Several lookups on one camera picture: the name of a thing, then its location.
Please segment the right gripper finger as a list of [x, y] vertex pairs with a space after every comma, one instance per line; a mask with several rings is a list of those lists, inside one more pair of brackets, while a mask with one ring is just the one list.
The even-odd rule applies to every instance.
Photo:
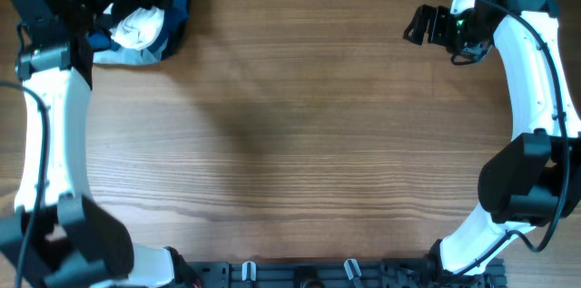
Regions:
[[427, 29], [428, 24], [434, 15], [434, 7], [430, 5], [421, 5], [417, 8], [415, 14], [409, 23], [408, 29]]
[[403, 38], [414, 45], [423, 45], [427, 26], [422, 24], [410, 24], [403, 33]]

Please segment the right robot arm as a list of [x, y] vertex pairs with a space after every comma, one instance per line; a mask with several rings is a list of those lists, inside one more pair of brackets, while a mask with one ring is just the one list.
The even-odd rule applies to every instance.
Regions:
[[478, 178], [478, 204], [452, 234], [436, 241], [422, 273], [441, 285], [480, 276], [515, 240], [544, 251], [559, 222], [580, 200], [580, 118], [558, 47], [556, 0], [452, 0], [421, 5], [404, 31], [415, 44], [443, 46], [452, 64], [473, 65], [500, 54], [512, 110], [510, 143]]

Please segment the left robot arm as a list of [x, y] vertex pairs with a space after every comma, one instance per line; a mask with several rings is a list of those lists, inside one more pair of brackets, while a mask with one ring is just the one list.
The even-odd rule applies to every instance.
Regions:
[[89, 36], [129, 0], [10, 0], [20, 20], [15, 89], [25, 96], [25, 162], [1, 251], [15, 285], [176, 287], [188, 267], [174, 250], [135, 244], [91, 195], [85, 130], [93, 89]]

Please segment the blue folded garment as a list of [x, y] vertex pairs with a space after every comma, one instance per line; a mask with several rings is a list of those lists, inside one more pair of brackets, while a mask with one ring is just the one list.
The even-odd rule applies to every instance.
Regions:
[[191, 0], [173, 0], [172, 8], [164, 12], [161, 32], [150, 46], [134, 50], [111, 41], [110, 49], [94, 53], [94, 62], [100, 65], [153, 65], [176, 54], [184, 38], [190, 6]]

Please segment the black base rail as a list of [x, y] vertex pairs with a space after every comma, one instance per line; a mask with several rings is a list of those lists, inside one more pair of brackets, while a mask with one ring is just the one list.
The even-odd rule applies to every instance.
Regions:
[[482, 274], [450, 281], [438, 278], [425, 259], [384, 259], [376, 262], [245, 263], [197, 262], [190, 266], [210, 288], [507, 288], [504, 262], [491, 261]]

